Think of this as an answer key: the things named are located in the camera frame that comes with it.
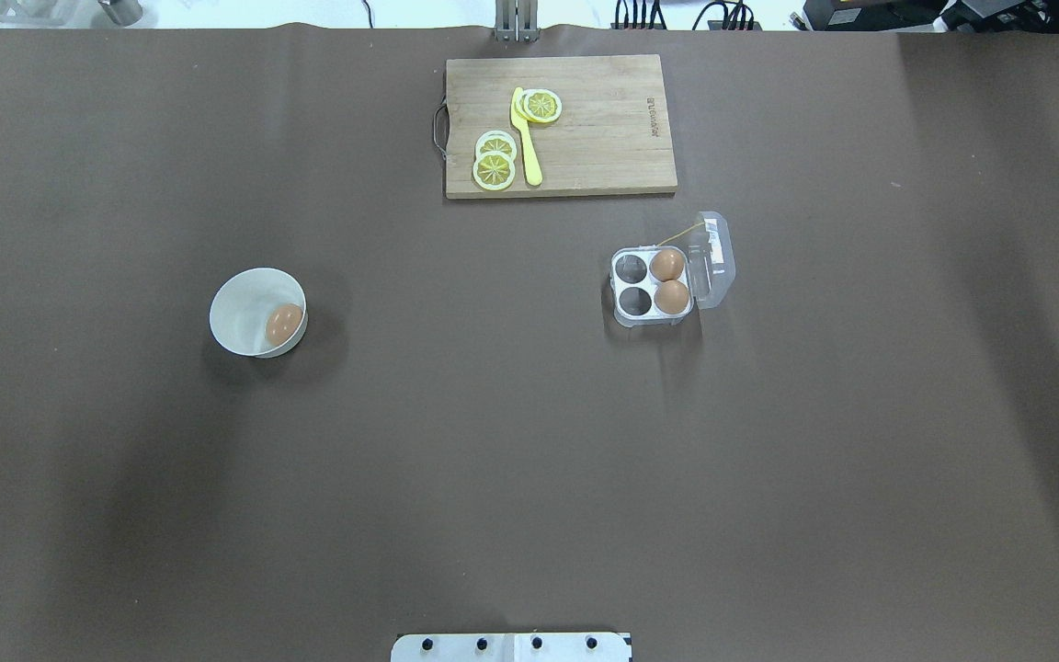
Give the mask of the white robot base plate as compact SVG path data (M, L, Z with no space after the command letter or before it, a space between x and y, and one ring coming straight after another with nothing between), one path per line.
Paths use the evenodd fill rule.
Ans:
M409 633L391 661L632 661L631 636L614 632Z

